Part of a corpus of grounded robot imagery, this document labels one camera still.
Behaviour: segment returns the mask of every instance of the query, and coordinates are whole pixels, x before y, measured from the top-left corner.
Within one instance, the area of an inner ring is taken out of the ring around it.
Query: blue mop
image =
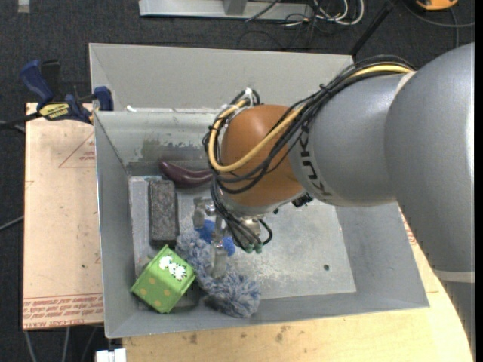
[[[194,269],[199,286],[207,293],[206,305],[236,318],[249,318],[257,312],[260,304],[260,285],[253,279],[240,275],[228,263],[226,273],[221,278],[213,278],[207,272],[211,265],[211,233],[213,222],[205,220],[205,226],[194,232],[178,236],[176,253]],[[227,248],[229,254],[235,248]]]

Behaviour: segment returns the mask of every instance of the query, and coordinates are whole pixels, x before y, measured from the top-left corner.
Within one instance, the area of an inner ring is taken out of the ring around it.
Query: blue clamp
[[[111,92],[105,86],[96,87],[93,95],[80,100],[72,94],[67,94],[64,102],[51,102],[54,98],[54,93],[42,76],[39,60],[28,62],[20,71],[20,78],[29,90],[40,96],[41,101],[37,105],[37,113],[49,121],[69,119],[91,124],[92,112],[89,112],[82,105],[82,100],[87,98],[91,100],[97,99],[100,104],[99,110],[114,110]]]
[[[103,112],[114,111],[114,101],[112,100],[111,92],[106,86],[94,88],[94,96],[99,101],[99,110]]]

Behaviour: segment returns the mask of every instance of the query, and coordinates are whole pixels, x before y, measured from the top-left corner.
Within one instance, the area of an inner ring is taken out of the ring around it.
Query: cardboard
[[[92,126],[26,124],[24,330],[103,321],[96,188]]]

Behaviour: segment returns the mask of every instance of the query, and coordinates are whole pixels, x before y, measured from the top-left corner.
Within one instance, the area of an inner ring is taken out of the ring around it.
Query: gray robot arm
[[[290,154],[329,204],[397,201],[452,298],[475,354],[475,46],[407,75],[368,78],[336,95]]]

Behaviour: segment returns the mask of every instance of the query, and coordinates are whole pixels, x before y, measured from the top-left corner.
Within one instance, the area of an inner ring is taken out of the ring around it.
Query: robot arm
[[[356,64],[289,109],[241,96],[205,140],[215,206],[238,245],[256,244],[263,215],[305,193],[339,206],[397,201],[474,348],[474,53],[418,72]]]

